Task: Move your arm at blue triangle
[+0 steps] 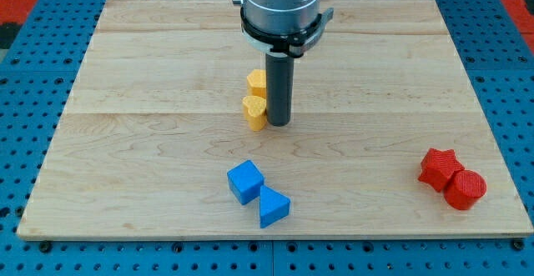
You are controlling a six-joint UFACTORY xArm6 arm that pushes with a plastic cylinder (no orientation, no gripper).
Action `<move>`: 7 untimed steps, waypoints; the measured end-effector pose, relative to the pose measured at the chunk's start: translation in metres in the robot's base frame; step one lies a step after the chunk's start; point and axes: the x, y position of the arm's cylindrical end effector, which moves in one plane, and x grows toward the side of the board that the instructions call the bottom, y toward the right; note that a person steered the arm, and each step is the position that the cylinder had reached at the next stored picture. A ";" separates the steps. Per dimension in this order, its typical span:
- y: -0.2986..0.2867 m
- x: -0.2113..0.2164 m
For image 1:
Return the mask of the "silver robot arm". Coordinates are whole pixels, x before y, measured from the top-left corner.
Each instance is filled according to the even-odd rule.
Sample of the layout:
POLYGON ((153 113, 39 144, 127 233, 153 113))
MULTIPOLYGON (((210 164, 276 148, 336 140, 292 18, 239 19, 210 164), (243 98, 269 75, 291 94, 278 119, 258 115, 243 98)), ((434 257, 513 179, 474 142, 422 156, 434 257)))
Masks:
POLYGON ((276 58, 300 58, 320 40, 334 9, 320 0, 232 0, 241 31, 253 47, 276 58))

